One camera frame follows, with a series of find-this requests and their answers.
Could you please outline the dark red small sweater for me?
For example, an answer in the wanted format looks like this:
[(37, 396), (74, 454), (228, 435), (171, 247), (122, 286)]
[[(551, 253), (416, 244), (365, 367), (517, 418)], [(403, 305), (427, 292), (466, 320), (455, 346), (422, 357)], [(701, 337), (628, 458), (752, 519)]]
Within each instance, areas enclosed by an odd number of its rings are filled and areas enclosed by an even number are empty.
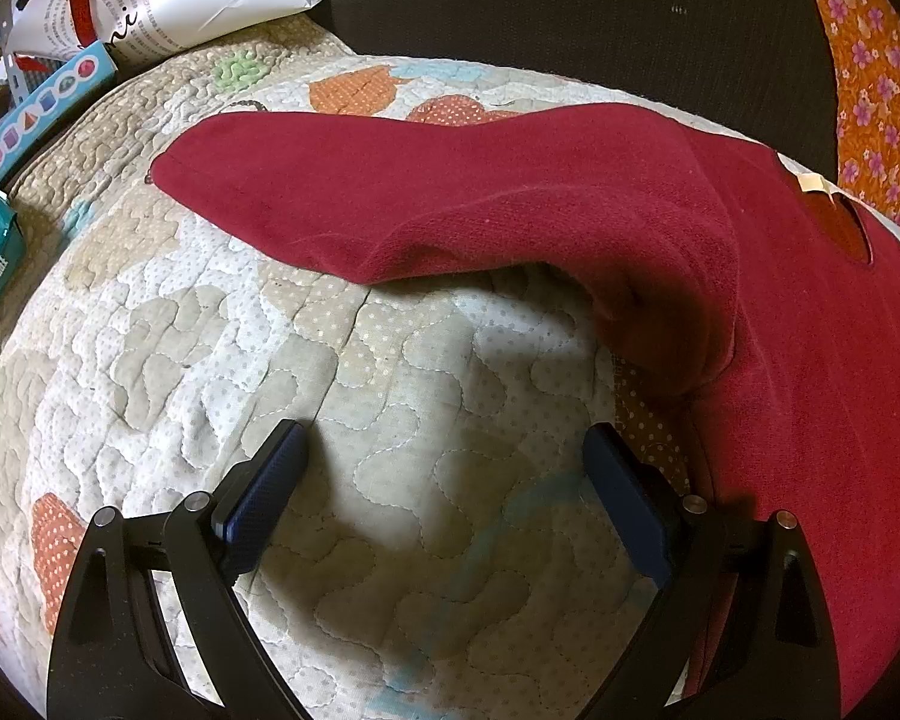
[(685, 407), (692, 476), (803, 523), (853, 709), (900, 652), (900, 242), (779, 156), (628, 104), (446, 127), (213, 115), (151, 167), (274, 260), (359, 284), (546, 263)]

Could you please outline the quilted heart pattern bedspread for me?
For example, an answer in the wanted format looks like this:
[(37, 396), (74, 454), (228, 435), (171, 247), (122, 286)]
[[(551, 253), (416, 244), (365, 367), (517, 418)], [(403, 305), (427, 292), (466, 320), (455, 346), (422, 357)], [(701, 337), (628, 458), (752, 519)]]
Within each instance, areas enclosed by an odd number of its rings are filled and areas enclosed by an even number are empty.
[(274, 260), (154, 184), (176, 137), (229, 112), (464, 127), (628, 104), (470, 62), (364, 57), (302, 16), (167, 60), (95, 101), (7, 184), (25, 252), (0, 301), (0, 671), (45, 697), (100, 507), (171, 509), (283, 419), (312, 460), (235, 594), (322, 718), (566, 718), (655, 589), (582, 466), (609, 421), (681, 491), (685, 407), (596, 330), (546, 263), (359, 284)]

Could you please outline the light blue shapes toy box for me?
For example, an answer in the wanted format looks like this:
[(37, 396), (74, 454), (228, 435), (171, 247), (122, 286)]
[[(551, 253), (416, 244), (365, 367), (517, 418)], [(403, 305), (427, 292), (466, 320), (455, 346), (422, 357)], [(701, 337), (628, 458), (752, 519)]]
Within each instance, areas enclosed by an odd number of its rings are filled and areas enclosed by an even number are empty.
[(0, 121), (0, 185), (16, 174), (71, 115), (95, 101), (116, 78), (100, 41), (84, 47)]

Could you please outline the orange floral fabric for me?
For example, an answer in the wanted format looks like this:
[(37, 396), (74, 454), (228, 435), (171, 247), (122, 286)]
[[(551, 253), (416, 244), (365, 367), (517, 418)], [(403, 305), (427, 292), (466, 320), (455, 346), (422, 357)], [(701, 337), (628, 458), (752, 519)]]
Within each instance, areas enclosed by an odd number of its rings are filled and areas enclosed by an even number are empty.
[(900, 16), (889, 0), (814, 0), (837, 88), (837, 179), (900, 227)]

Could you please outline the black ribbed fabric cushion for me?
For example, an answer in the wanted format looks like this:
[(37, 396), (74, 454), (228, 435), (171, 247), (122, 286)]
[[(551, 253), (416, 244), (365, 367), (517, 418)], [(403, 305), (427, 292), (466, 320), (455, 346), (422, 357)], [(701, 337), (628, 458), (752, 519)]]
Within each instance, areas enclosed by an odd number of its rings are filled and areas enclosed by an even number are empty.
[(621, 89), (837, 176), (836, 67), (816, 0), (325, 0), (310, 16), (361, 54)]

